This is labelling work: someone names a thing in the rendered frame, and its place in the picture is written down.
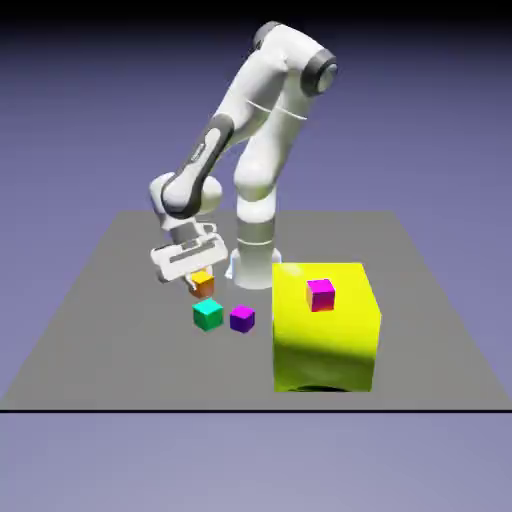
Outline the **small orange cube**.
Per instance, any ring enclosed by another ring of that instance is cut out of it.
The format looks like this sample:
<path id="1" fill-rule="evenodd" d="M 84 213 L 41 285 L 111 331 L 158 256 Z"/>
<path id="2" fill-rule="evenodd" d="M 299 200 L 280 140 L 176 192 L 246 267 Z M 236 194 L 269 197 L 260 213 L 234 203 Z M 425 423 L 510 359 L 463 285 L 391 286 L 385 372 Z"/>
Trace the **small orange cube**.
<path id="1" fill-rule="evenodd" d="M 190 292 L 198 298 L 208 298 L 214 293 L 214 276 L 206 270 L 200 270 L 190 275 L 192 286 Z"/>

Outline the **small teal cube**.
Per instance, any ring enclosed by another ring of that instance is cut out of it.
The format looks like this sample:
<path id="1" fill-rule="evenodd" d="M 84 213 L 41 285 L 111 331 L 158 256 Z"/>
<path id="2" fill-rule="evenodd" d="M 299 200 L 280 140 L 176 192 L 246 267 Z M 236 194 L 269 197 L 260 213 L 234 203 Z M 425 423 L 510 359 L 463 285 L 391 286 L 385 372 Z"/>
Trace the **small teal cube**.
<path id="1" fill-rule="evenodd" d="M 203 331 L 210 331 L 224 322 L 224 308 L 213 298 L 204 299 L 192 307 L 193 322 Z"/>

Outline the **small magenta cube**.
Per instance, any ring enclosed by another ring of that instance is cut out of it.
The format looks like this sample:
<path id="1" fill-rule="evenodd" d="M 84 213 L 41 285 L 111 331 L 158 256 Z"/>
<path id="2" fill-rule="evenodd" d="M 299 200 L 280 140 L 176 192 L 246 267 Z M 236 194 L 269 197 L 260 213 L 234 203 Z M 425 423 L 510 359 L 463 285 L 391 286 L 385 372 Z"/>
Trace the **small magenta cube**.
<path id="1" fill-rule="evenodd" d="M 312 312 L 333 310 L 335 295 L 336 290 L 329 279 L 307 281 L 306 299 Z"/>

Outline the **small purple cube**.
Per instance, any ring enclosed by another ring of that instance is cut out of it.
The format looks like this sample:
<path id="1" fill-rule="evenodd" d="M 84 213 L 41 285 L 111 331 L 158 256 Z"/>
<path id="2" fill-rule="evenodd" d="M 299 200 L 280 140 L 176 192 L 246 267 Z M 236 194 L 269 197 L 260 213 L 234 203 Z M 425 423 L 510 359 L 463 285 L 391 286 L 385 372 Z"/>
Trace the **small purple cube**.
<path id="1" fill-rule="evenodd" d="M 240 304 L 230 312 L 229 320 L 232 330 L 247 333 L 255 325 L 255 310 Z"/>

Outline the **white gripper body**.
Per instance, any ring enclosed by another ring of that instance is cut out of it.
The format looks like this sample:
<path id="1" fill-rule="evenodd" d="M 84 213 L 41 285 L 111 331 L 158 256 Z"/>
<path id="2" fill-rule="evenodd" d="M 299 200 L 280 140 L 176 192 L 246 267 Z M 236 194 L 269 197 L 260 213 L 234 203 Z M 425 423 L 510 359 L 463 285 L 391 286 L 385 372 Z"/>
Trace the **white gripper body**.
<path id="1" fill-rule="evenodd" d="M 172 282 L 186 274 L 200 271 L 228 257 L 228 250 L 222 238 L 207 234 L 181 244 L 167 244 L 150 251 L 159 279 Z"/>

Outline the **large yellow box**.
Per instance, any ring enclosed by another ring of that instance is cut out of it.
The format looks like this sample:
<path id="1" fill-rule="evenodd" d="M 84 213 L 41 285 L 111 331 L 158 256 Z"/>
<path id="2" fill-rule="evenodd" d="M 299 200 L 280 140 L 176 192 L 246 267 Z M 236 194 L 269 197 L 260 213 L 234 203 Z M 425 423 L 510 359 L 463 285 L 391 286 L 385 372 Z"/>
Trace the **large yellow box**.
<path id="1" fill-rule="evenodd" d="M 333 310 L 312 312 L 308 280 L 329 279 Z M 382 314 L 360 262 L 273 266 L 272 345 L 276 392 L 332 388 L 369 392 Z"/>

